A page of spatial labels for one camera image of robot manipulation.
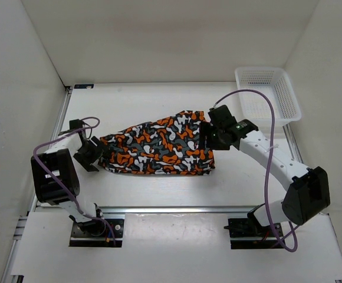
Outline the orange camouflage shorts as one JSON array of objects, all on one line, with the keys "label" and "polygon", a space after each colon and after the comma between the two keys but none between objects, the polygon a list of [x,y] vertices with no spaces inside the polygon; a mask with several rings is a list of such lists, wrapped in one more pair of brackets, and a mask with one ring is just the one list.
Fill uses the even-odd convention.
[{"label": "orange camouflage shorts", "polygon": [[213,151],[199,148],[203,111],[183,110],[100,138],[107,153],[98,165],[112,173],[135,175],[208,175]]}]

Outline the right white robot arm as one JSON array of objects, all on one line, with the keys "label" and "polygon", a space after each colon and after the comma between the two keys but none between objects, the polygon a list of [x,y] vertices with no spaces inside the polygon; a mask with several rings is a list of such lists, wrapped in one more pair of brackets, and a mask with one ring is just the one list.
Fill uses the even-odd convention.
[{"label": "right white robot arm", "polygon": [[226,105],[210,109],[209,122],[200,125],[199,147],[229,150],[247,154],[280,182],[286,191],[283,199],[257,206],[248,213],[247,228],[253,235],[262,235],[271,223],[292,222],[303,225],[330,206],[327,172],[312,169],[290,158],[271,145],[270,139],[249,120],[237,121]]}]

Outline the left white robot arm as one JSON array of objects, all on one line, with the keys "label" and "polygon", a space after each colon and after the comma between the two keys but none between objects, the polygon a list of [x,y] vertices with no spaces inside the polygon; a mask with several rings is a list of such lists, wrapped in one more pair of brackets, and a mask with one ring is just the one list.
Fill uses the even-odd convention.
[{"label": "left white robot arm", "polygon": [[108,229],[99,206],[79,199],[80,182],[74,162],[87,172],[98,172],[94,165],[105,153],[105,145],[87,134],[100,124],[97,117],[69,121],[69,129],[53,141],[33,149],[31,168],[39,202],[59,206],[83,232],[100,236]]}]

